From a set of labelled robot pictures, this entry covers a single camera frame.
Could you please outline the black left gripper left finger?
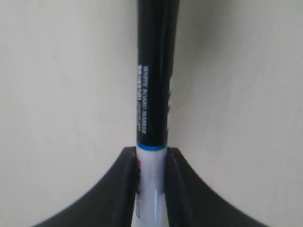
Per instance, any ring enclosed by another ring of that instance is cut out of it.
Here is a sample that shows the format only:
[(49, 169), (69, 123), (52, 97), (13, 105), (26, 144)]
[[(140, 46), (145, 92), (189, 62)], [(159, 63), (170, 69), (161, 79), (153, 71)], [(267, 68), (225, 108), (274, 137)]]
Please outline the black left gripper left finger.
[(37, 226), (130, 227), (138, 176), (136, 148), (125, 147), (87, 193)]

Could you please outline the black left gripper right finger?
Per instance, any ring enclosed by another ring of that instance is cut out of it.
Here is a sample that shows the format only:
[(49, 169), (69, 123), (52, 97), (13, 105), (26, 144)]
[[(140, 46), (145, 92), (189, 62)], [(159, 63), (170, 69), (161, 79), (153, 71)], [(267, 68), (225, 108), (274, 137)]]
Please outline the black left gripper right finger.
[(178, 148), (167, 150), (164, 189), (170, 227), (264, 226), (213, 191)]

